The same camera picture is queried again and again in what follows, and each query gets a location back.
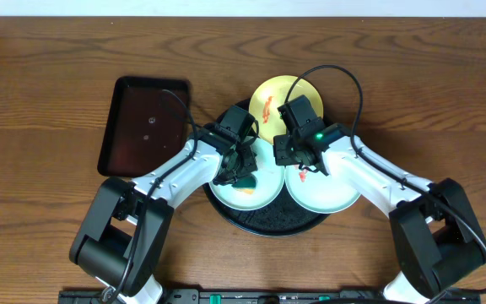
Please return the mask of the green yellow sponge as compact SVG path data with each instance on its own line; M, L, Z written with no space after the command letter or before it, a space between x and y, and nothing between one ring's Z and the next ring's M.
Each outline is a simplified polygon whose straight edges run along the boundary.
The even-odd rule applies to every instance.
M239 179L237 182L232 184L232 188L235 191L239 191L246 194L253 194L257 187L257 180L253 175L249 175Z

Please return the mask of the yellow plate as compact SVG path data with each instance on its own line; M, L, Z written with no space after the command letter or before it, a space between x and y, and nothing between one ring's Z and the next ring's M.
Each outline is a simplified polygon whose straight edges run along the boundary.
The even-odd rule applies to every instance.
M282 75L268 79L254 92L249 104L249 112L259 123L259 137L270 144L276 135L286 134L284 121L278 108L285 102L296 76ZM300 80L290 93L289 100L304 95L311 103L319 117L323 117L324 109L320 94L316 88L306 80Z

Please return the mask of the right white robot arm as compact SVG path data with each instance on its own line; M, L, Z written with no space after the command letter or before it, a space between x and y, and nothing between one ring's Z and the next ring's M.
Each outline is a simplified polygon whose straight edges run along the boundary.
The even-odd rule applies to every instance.
M321 118L284 118L273 136L278 164L335 176L387 216L400 272L389 302L436 303L486 294L486 238L463 187L415 176L369 149L353 129Z

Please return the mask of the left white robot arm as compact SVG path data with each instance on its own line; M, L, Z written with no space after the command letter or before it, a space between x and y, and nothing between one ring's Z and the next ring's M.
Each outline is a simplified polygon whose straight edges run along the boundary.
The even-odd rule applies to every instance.
M233 184L257 165L249 122L211 123L195 129L184 148L152 172L129 182L110 177L95 194L69 258L105 284L97 303L156 303L153 277L175 209L197 188Z

